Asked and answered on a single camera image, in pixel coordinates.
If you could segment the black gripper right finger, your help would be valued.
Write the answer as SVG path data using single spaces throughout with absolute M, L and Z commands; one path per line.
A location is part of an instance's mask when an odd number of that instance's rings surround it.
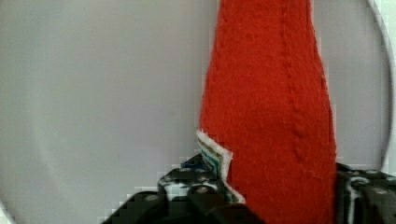
M 396 177 L 337 163 L 335 224 L 396 224 Z

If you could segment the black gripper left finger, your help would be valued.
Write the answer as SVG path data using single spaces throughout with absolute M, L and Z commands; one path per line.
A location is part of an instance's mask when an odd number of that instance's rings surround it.
M 138 192 L 102 224 L 265 224 L 242 203 L 226 197 L 225 184 L 196 155 Z

